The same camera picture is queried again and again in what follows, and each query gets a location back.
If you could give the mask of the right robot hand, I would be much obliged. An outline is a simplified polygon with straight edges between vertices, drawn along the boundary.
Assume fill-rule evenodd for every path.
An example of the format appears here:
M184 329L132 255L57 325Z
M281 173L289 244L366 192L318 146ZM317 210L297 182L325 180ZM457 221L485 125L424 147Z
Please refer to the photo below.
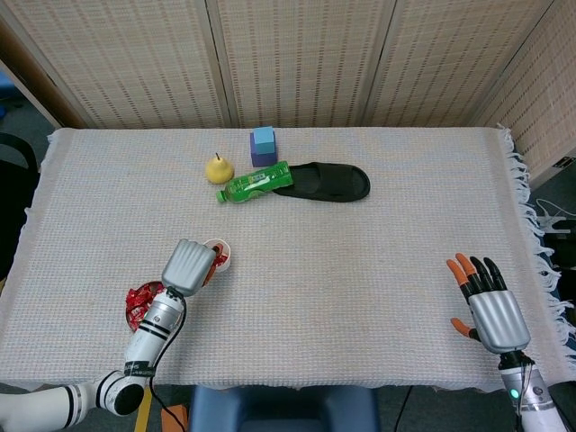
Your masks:
M488 257L480 260L462 253L448 259L446 265L473 320L470 327L452 318L453 328L496 355L525 349L531 340L530 333L516 297L508 289L498 266Z

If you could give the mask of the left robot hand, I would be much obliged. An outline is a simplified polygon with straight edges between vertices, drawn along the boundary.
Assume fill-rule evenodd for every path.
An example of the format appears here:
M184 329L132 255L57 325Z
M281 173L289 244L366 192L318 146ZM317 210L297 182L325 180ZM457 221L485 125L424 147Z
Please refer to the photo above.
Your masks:
M182 238L166 263L161 282L166 288L191 297L204 286L217 256L215 246L208 247Z

